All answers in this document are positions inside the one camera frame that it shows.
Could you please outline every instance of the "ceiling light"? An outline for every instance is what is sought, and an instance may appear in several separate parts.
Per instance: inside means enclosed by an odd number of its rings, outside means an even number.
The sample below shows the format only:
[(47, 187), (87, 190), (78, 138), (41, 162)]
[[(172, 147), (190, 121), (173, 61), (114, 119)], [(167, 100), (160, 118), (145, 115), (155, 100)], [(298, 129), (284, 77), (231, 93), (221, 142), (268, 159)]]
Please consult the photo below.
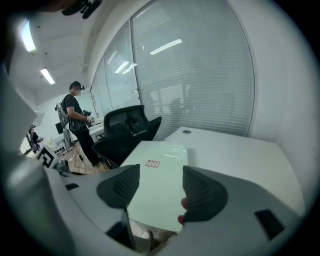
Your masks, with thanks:
[(108, 65), (110, 64), (110, 62), (111, 62), (112, 59), (116, 56), (117, 53), (118, 53), (117, 50), (116, 50), (114, 53), (112, 53), (112, 55), (110, 56), (110, 58), (109, 58), (108, 61), (106, 62)]
[(134, 69), (134, 66), (136, 66), (137, 64), (136, 63), (134, 63), (134, 65), (133, 64), (131, 64), (125, 71), (123, 71), (123, 75), (125, 75), (126, 73), (128, 73), (131, 69)]
[(50, 85), (53, 85), (55, 83), (55, 81), (52, 79), (51, 75), (49, 74), (48, 69), (44, 68), (44, 69), (41, 69), (40, 71), (43, 74), (43, 76), (48, 80)]
[(22, 27), (20, 34), (26, 50), (28, 52), (34, 51), (36, 49), (36, 46), (34, 44), (34, 41), (32, 40), (29, 20)]
[(158, 48), (158, 49), (155, 49), (154, 51), (150, 52), (150, 54), (155, 55), (155, 54), (157, 54), (157, 53), (159, 53), (159, 52), (161, 52), (161, 51), (163, 51), (163, 50), (165, 50), (165, 49), (167, 49), (167, 48), (169, 48), (169, 47), (171, 47), (171, 46), (175, 46), (175, 45), (180, 44), (180, 43), (182, 43), (181, 39), (172, 41), (172, 42), (170, 42), (170, 43), (167, 43), (167, 44), (164, 45), (164, 46), (161, 46), (161, 47)]
[(129, 61), (125, 61), (124, 63), (121, 64), (120, 67), (115, 71), (115, 73), (119, 73), (126, 65), (129, 64)]

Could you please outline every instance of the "computer monitor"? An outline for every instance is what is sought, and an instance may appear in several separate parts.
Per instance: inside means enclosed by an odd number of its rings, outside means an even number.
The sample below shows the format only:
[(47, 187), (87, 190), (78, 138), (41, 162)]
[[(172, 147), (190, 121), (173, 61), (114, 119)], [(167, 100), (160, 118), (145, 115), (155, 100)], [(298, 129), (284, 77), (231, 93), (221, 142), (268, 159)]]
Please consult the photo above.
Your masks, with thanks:
[(62, 128), (61, 122), (56, 123), (55, 127), (56, 127), (56, 130), (58, 131), (59, 134), (63, 134), (64, 133), (64, 129)]

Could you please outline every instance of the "black office chair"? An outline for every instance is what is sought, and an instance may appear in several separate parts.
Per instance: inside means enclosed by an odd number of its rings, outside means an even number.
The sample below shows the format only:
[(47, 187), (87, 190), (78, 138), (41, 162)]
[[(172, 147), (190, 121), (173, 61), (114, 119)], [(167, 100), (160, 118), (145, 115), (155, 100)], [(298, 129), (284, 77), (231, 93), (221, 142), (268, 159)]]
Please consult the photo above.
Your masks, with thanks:
[(162, 117), (148, 121), (145, 106), (124, 107), (104, 117), (104, 137), (93, 144), (93, 151), (110, 169), (119, 167), (141, 141), (152, 141)]

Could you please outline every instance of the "finger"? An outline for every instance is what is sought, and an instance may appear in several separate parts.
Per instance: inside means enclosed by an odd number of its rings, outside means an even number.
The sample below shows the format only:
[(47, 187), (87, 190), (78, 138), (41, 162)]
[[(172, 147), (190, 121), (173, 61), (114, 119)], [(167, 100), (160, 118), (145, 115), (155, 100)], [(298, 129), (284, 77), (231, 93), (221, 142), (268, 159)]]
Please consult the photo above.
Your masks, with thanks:
[(181, 200), (181, 205), (184, 209), (187, 209), (187, 198), (182, 198)]
[(184, 216), (184, 215), (179, 215), (179, 216), (178, 216), (178, 222), (179, 222), (181, 225), (184, 225), (184, 224), (185, 224), (185, 216)]

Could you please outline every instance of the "black pants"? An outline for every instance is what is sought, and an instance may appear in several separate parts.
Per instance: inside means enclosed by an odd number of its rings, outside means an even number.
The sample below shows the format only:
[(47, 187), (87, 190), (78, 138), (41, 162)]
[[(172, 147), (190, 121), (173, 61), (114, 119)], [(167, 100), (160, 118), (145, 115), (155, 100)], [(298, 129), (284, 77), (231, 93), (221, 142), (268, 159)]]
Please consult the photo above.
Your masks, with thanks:
[(77, 137), (85, 156), (89, 159), (91, 164), (96, 165), (100, 161), (100, 158), (92, 150), (94, 141), (92, 140), (89, 131), (79, 130), (78, 132), (74, 133), (74, 135)]

